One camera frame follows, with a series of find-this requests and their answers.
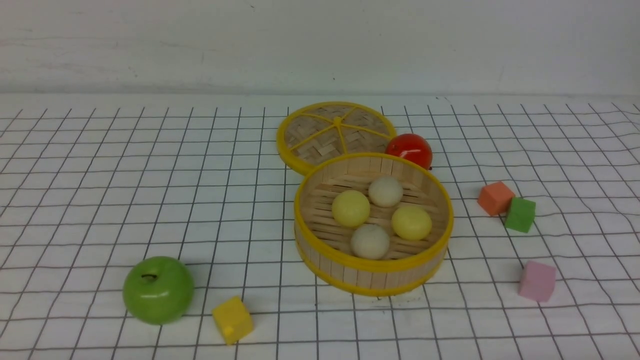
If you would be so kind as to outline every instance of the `green cube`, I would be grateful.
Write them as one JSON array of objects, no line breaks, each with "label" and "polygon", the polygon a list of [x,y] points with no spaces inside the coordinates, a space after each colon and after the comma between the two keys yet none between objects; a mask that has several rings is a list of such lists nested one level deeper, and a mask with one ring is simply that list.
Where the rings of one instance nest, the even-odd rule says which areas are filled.
[{"label": "green cube", "polygon": [[521,197],[514,197],[511,199],[511,205],[509,205],[507,220],[504,222],[504,226],[508,229],[520,231],[521,233],[528,233],[535,217],[535,202]]}]

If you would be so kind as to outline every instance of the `bamboo steamer lid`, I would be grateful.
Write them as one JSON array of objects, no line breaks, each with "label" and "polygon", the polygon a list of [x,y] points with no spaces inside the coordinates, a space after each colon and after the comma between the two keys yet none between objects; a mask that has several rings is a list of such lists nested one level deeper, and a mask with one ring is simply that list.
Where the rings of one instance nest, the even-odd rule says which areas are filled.
[{"label": "bamboo steamer lid", "polygon": [[326,160],[356,152],[385,152],[396,136],[381,113],[352,102],[320,102],[289,115],[278,128],[282,161],[306,175]]}]

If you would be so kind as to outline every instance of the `foam block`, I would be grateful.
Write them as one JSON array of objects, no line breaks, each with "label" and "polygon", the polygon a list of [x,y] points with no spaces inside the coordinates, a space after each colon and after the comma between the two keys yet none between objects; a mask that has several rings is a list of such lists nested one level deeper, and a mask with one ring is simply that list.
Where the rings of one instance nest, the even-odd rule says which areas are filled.
[{"label": "foam block", "polygon": [[556,288],[556,268],[530,260],[524,266],[518,294],[529,300],[546,302]]},{"label": "foam block", "polygon": [[529,230],[531,230],[535,218],[536,203],[531,200],[514,197],[511,199],[511,205],[504,226],[508,229],[520,231],[521,233],[528,233]]},{"label": "foam block", "polygon": [[494,217],[495,215],[505,213],[509,209],[513,197],[515,197],[515,194],[511,189],[502,181],[498,181],[497,183],[485,185],[482,190],[480,190],[478,204],[487,214]]},{"label": "foam block", "polygon": [[227,345],[239,341],[253,331],[251,314],[238,296],[222,303],[211,313]]}]

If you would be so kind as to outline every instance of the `yellow spoke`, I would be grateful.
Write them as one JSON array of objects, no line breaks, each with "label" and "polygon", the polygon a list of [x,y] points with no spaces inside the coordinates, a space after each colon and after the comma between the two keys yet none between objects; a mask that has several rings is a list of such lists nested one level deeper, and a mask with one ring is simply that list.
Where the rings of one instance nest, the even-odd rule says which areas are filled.
[{"label": "yellow spoke", "polygon": [[342,153],[347,153],[347,142],[344,140],[344,136],[342,135],[342,131],[339,126],[336,126],[335,129],[338,131],[338,136],[340,137],[340,143],[342,144]]},{"label": "yellow spoke", "polygon": [[316,118],[316,119],[320,119],[320,120],[322,120],[322,121],[326,121],[326,122],[328,122],[328,123],[330,123],[330,124],[333,124],[333,121],[331,121],[331,120],[327,119],[326,117],[322,117],[322,116],[320,116],[320,115],[316,115],[316,114],[302,113],[302,114],[300,114],[300,116],[314,117],[314,118]]},{"label": "yellow spoke", "polygon": [[347,112],[344,114],[344,116],[342,117],[342,119],[343,119],[343,120],[346,120],[346,119],[349,117],[349,115],[351,115],[351,113],[353,113],[353,110],[356,110],[356,109],[357,109],[357,108],[356,108],[355,106],[354,106],[354,107],[352,107],[351,109],[349,109],[349,111],[347,111]]},{"label": "yellow spoke", "polygon": [[290,151],[293,151],[295,149],[297,149],[298,147],[301,147],[302,145],[305,145],[306,143],[308,143],[309,141],[313,140],[315,137],[317,137],[318,135],[325,133],[327,131],[329,131],[330,129],[333,129],[335,127],[335,125],[331,125],[331,126],[327,126],[326,128],[318,131],[317,133],[309,136],[308,138],[302,140],[301,142],[297,143],[296,145],[293,145],[292,147],[289,148]]},{"label": "yellow spoke", "polygon": [[348,128],[350,128],[350,129],[361,130],[361,131],[365,131],[365,132],[370,133],[370,134],[374,134],[374,135],[382,136],[383,138],[385,138],[385,139],[387,139],[387,140],[391,139],[391,136],[389,136],[389,135],[385,135],[385,134],[383,134],[383,133],[379,133],[379,132],[377,132],[377,131],[373,131],[373,130],[371,130],[371,129],[367,129],[366,127],[355,126],[355,125],[349,125],[349,124],[345,124],[345,123],[341,123],[341,124],[340,124],[340,126],[348,127]]}]

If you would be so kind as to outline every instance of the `toy food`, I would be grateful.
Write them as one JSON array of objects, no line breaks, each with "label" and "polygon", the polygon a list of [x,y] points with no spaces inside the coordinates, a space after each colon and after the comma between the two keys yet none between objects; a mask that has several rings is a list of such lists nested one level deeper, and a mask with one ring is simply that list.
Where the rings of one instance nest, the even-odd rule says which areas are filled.
[{"label": "toy food", "polygon": [[369,185],[369,199],[381,208],[397,205],[402,196],[402,184],[393,176],[381,176]]},{"label": "toy food", "polygon": [[333,219],[345,227],[357,227],[369,218],[369,199],[357,191],[346,190],[336,196],[331,205]]},{"label": "toy food", "polygon": [[387,232],[376,224],[364,224],[351,236],[351,251],[360,258],[381,259],[389,251],[390,244]]},{"label": "toy food", "polygon": [[251,314],[239,296],[234,296],[211,311],[213,320],[227,345],[231,345],[253,331]]},{"label": "toy food", "polygon": [[431,217],[419,206],[399,207],[391,216],[391,226],[405,240],[421,240],[431,232]]},{"label": "toy food", "polygon": [[431,161],[433,160],[431,146],[420,135],[401,134],[396,136],[389,141],[385,153],[407,159],[427,170],[431,170]]},{"label": "toy food", "polygon": [[127,310],[142,322],[163,325],[178,320],[193,298],[189,269],[168,256],[140,261],[124,281],[122,298]]}]

